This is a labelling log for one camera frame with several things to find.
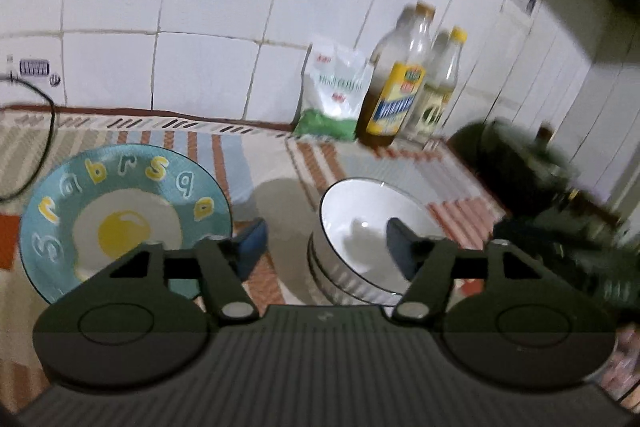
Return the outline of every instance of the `fried egg design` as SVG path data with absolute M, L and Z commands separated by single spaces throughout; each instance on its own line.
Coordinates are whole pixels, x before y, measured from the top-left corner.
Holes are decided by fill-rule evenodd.
M 175 209 L 164 198 L 138 188 L 104 194 L 89 203 L 73 226 L 76 276 L 85 281 L 144 242 L 177 250 L 182 229 Z

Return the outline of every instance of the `plate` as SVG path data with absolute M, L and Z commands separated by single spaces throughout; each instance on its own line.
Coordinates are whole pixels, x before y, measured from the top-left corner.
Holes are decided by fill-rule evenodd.
M 229 204 L 215 179 L 176 152 L 120 144 L 80 153 L 34 190 L 20 223 L 20 257 L 49 303 L 140 243 L 191 248 L 230 237 Z M 198 284 L 170 280 L 193 299 Z

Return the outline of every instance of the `plastic bag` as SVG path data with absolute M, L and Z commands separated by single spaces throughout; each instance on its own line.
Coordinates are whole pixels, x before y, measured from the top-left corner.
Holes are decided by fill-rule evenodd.
M 354 140 L 373 65 L 356 50 L 315 38 L 302 82 L 302 114 L 294 133 Z

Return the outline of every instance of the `bottle label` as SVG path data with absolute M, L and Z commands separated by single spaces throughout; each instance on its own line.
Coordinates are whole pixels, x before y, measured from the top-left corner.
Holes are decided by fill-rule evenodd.
M 423 78 L 423 67 L 396 62 L 369 120 L 367 132 L 377 136 L 397 134 Z
M 453 89 L 437 88 L 426 84 L 418 111 L 418 119 L 415 122 L 415 131 L 419 134 L 433 134 L 440 123 L 447 103 L 451 100 Z

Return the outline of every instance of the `oil bottle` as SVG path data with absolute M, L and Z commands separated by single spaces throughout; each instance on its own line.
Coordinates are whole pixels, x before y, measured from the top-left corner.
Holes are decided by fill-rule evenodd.
M 460 54 L 465 42 L 466 32 L 454 26 L 442 54 L 432 58 L 414 106 L 402 124 L 402 138 L 425 145 L 436 131 L 458 83 Z
M 425 75 L 435 8 L 419 2 L 412 19 L 386 35 L 371 55 L 373 77 L 356 126 L 368 147 L 386 147 L 398 134 Z

